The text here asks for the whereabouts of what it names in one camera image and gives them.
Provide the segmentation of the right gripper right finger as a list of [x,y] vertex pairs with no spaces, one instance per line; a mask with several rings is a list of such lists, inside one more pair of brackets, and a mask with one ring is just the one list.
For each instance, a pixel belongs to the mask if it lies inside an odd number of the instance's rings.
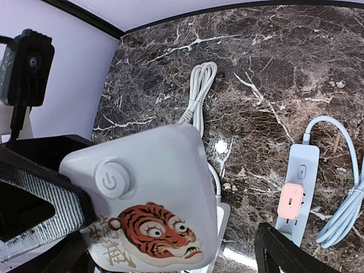
[[259,273],[335,273],[337,270],[320,262],[297,247],[282,233],[264,222],[258,226],[254,239],[255,258]]

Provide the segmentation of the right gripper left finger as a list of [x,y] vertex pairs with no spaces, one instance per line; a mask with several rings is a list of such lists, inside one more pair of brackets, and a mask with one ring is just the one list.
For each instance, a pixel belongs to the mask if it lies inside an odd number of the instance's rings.
[[1,261],[56,241],[96,220],[90,196],[59,172],[67,155],[92,145],[78,135],[1,144]]

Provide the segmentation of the pink plug adapter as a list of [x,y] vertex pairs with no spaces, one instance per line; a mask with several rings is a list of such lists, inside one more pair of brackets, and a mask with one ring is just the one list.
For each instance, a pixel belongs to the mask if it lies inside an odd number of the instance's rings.
[[294,220],[299,216],[303,202],[304,189],[299,184],[287,183],[282,187],[278,216],[288,220]]

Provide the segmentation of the blue-grey power strip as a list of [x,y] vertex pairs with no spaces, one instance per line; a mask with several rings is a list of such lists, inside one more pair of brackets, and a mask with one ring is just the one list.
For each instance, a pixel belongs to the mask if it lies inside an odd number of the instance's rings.
[[319,155],[319,148],[308,144],[293,144],[289,151],[275,229],[298,247],[303,240],[313,201]]

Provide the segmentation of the white cube socket adapter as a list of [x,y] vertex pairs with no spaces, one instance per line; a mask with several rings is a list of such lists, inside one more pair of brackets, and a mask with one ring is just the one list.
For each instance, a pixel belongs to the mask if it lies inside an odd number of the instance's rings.
[[109,272],[194,270],[218,249],[217,201],[199,131],[167,125],[67,155],[59,171],[91,198],[81,234]]

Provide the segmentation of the white power strip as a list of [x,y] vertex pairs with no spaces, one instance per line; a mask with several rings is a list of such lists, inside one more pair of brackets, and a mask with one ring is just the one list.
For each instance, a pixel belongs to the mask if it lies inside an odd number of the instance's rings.
[[223,238],[225,236],[226,227],[228,224],[229,216],[230,216],[230,205],[224,202],[221,202],[217,205],[217,227],[218,227],[218,249],[215,254],[214,260],[204,267],[202,272],[213,272],[214,265],[216,263],[217,257],[220,252],[220,248],[222,245]]

